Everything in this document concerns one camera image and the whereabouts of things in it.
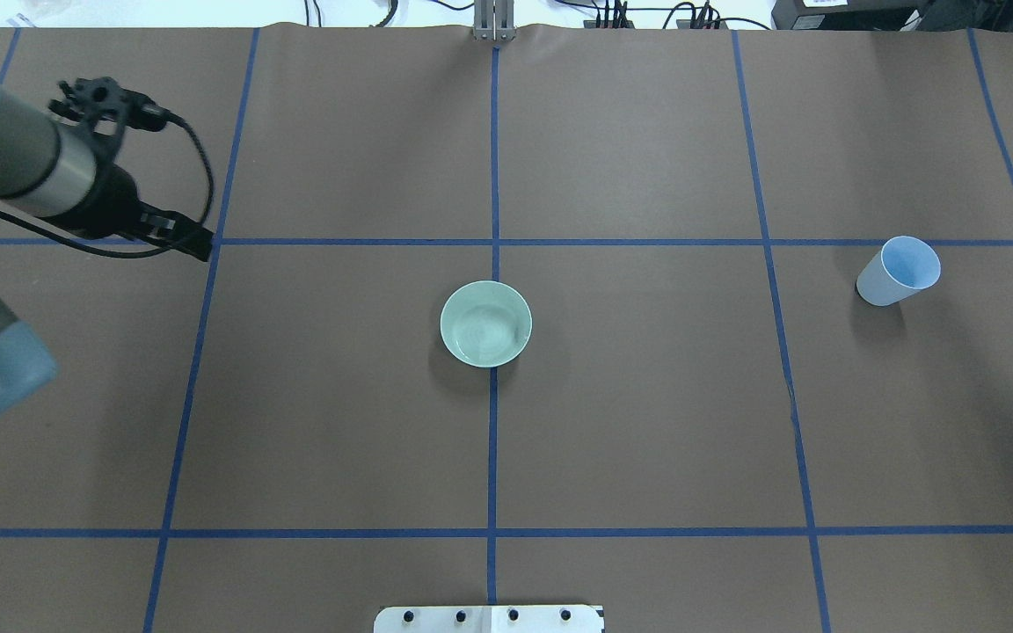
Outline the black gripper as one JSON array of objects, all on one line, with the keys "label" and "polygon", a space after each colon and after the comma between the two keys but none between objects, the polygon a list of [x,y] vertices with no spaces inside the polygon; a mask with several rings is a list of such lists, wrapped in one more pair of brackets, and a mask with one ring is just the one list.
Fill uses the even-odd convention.
[{"label": "black gripper", "polygon": [[121,167],[108,167],[102,179],[102,234],[120,234],[154,247],[177,250],[201,263],[208,263],[214,249],[214,234],[204,223],[143,203],[135,180]]}]

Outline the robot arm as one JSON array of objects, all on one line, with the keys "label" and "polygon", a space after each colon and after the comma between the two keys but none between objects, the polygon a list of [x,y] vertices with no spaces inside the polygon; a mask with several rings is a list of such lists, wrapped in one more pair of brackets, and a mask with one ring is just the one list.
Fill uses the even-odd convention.
[{"label": "robot arm", "polygon": [[[142,259],[177,251],[208,261],[208,193],[197,219],[141,200],[116,162],[129,129],[186,133],[212,171],[193,126],[112,77],[60,83],[45,112],[0,85],[0,220],[87,255]],[[51,382],[59,366],[31,325],[0,299],[0,414]]]}]

